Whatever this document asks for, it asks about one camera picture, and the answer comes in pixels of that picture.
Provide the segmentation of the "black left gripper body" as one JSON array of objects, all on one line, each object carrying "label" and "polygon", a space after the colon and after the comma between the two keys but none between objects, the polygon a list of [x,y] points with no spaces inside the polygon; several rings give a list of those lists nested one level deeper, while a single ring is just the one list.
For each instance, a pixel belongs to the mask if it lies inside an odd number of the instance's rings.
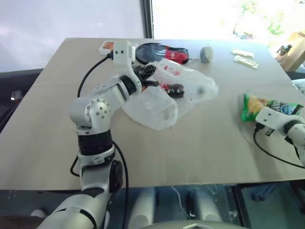
[{"label": "black left gripper body", "polygon": [[150,67],[133,65],[132,68],[133,68],[134,73],[137,75],[137,77],[139,78],[139,80],[141,82],[142,90],[145,90],[147,88],[145,81],[149,78],[148,73],[149,73]]}]

